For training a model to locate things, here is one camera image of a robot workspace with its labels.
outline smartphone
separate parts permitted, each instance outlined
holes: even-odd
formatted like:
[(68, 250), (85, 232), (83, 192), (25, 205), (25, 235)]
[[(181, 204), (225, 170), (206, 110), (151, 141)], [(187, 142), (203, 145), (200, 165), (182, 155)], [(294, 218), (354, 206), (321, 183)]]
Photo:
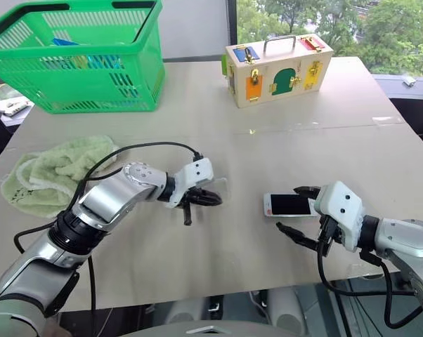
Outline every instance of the smartphone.
[(265, 193), (263, 196), (265, 216), (301, 217), (317, 216), (315, 201), (297, 194)]

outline green foliage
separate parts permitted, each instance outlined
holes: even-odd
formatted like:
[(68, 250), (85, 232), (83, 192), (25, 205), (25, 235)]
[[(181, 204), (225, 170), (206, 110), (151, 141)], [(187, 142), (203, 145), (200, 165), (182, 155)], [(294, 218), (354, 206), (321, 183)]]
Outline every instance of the green foliage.
[(358, 56), (373, 73), (423, 76), (423, 0), (381, 0), (366, 18), (367, 0), (237, 0), (238, 41), (304, 34), (317, 25), (335, 55)]
[(268, 14), (256, 0), (237, 1), (239, 44), (265, 40), (268, 35), (285, 35), (289, 27), (276, 15)]

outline wooden box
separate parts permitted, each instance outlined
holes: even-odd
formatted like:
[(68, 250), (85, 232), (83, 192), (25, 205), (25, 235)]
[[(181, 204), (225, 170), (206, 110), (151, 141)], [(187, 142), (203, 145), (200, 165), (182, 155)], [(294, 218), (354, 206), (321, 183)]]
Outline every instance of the wooden box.
[(316, 34), (226, 47), (223, 72), (238, 107), (319, 90), (333, 50)]

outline blue panel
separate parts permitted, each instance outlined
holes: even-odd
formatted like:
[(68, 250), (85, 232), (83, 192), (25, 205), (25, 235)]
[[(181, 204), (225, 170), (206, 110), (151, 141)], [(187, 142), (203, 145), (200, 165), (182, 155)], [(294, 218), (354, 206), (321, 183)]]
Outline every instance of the blue panel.
[[(251, 52), (252, 58), (254, 60), (260, 60), (259, 56), (255, 53), (255, 50), (252, 47), (247, 47), (249, 49), (249, 51)], [(244, 62), (246, 60), (246, 54), (245, 54), (245, 49), (241, 48), (235, 48), (233, 49), (233, 52), (235, 53), (235, 56), (237, 57), (237, 59), (240, 62)]]

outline box handle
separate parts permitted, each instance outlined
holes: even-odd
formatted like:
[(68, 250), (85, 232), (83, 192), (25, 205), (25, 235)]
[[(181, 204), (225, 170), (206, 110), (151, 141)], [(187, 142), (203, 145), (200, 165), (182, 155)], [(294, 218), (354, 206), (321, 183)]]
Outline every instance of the box handle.
[(268, 45), (268, 42), (270, 41), (276, 41), (276, 40), (284, 40), (284, 39), (293, 39), (293, 47), (291, 48), (291, 50), (294, 49), (294, 47), (296, 46), (296, 35), (285, 35), (283, 37), (270, 37), (265, 41), (265, 44), (263, 45), (263, 52), (266, 52), (266, 47)]

